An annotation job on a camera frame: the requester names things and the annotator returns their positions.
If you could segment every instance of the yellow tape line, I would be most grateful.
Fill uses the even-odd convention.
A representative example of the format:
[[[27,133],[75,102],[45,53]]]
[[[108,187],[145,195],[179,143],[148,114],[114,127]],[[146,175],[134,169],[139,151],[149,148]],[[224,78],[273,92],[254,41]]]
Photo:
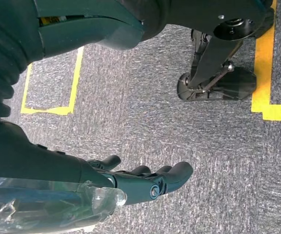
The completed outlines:
[[[277,1],[272,8],[276,11]],[[254,73],[257,90],[252,96],[252,112],[262,112],[263,120],[281,121],[281,105],[270,104],[275,26],[257,40]]]
[[[69,100],[68,106],[55,107],[48,110],[37,110],[25,107],[27,101],[27,94],[28,92],[29,80],[32,70],[32,64],[30,64],[28,66],[28,69],[27,71],[27,78],[26,83],[24,85],[24,96],[22,97],[21,113],[21,114],[51,113],[61,116],[73,114],[74,111],[75,101],[77,99],[77,90],[80,79],[80,72],[81,70],[82,59],[83,57],[83,50],[84,50],[83,47],[80,47],[77,51],[77,61],[75,64],[72,88],[71,92],[71,98]]]

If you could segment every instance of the gray carpet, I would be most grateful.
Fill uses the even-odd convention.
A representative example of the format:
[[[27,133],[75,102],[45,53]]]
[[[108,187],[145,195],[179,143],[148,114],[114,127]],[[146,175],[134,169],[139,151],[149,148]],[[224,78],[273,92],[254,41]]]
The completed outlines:
[[[276,24],[272,103],[281,104],[281,2]],[[117,154],[118,169],[182,160],[194,167],[183,188],[118,209],[96,234],[281,234],[281,122],[251,113],[250,98],[179,100],[177,79],[189,70],[189,35],[167,26],[130,51],[86,46],[73,115],[21,115],[23,74],[9,119],[52,150],[86,159]],[[246,40],[233,61],[253,70],[254,46]],[[75,59],[71,52],[36,63],[27,107],[67,105]]]

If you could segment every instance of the wheel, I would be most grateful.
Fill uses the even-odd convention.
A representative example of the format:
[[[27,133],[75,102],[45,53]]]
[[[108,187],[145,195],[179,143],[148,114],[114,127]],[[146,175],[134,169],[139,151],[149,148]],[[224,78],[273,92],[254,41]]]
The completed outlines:
[[[255,33],[254,33],[251,37],[254,38],[260,38],[269,30],[272,25],[274,25],[275,21],[275,11],[272,8],[268,9],[266,12],[266,16],[264,19],[264,22],[259,28],[257,29]]]

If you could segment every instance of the plastic bag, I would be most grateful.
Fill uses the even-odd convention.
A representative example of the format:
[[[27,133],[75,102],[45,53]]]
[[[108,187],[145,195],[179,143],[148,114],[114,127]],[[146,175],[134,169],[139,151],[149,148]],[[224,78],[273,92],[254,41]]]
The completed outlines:
[[[127,200],[114,188],[0,178],[0,234],[57,233],[105,221]]]

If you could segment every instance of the metal bolt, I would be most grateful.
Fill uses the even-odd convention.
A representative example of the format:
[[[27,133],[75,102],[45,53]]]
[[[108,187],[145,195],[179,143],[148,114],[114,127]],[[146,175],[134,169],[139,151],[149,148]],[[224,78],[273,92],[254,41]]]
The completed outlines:
[[[158,185],[153,185],[151,189],[151,198],[151,199],[156,199],[158,196],[159,196],[160,189]]]
[[[234,64],[229,63],[229,66],[227,67],[228,71],[232,72],[234,70]]]

